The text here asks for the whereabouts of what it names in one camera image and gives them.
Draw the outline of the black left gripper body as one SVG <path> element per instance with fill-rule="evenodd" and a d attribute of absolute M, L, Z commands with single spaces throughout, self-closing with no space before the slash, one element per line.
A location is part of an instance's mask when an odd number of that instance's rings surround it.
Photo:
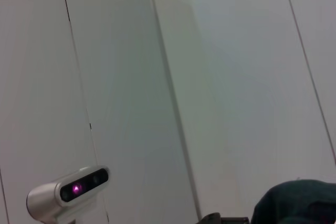
<path fill-rule="evenodd" d="M 221 224 L 221 215 L 219 212 L 208 214 L 200 220 L 200 224 Z"/>

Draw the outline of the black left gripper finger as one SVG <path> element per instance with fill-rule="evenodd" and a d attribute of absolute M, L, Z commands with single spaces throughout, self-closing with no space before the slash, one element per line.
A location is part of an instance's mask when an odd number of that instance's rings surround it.
<path fill-rule="evenodd" d="M 221 224 L 249 224 L 248 217 L 223 217 Z"/>

